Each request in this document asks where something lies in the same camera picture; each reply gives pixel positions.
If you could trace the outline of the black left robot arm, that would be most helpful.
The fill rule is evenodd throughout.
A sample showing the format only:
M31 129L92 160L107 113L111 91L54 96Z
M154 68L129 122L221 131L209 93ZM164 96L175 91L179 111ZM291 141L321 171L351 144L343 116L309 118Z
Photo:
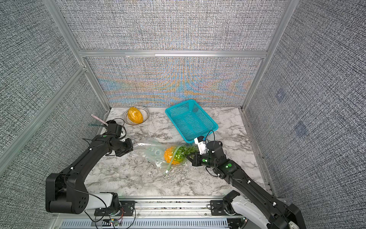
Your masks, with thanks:
M60 173L50 174L45 181L45 208L50 213L80 214L89 209L112 208L119 211L116 193L89 193L84 181L90 171L106 155L122 157L133 151L132 140L126 138L124 125L107 122L106 132L96 135L88 148Z

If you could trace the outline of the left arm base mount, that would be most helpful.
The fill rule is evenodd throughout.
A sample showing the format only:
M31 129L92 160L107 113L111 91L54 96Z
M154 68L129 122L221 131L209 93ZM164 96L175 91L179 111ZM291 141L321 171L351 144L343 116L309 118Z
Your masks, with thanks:
M133 216L134 215L134 207L135 201L133 200L124 200L119 201L119 206L114 206L113 204L104 209L96 209L94 212L94 216L105 216L105 217L117 217L117 216Z

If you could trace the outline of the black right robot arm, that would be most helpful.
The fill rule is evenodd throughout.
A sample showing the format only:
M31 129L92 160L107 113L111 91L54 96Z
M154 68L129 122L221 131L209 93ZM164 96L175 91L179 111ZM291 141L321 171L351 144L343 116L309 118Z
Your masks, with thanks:
M226 157L222 142L206 142L203 136L194 142L199 151L187 156L192 165L211 168L216 176L235 188L223 197L226 214L242 215L261 229L306 228L301 210L259 186L236 162Z

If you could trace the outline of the clear zip-top bag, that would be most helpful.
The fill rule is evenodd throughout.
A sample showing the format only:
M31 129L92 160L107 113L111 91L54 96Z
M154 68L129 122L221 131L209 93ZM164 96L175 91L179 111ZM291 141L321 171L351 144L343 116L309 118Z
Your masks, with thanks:
M171 165L164 160L164 152L167 148L186 144L163 144L157 140L148 138L144 141L137 142L133 145L133 154L144 157L149 162L152 162L156 168L163 174L168 174L173 167L180 165Z

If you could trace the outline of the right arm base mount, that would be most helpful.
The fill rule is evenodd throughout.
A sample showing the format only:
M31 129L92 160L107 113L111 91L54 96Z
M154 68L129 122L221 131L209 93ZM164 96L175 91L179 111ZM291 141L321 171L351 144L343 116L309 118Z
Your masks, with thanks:
M233 208L229 205L229 203L224 200L211 200L209 204L209 209L213 216L238 215L237 213L234 212Z

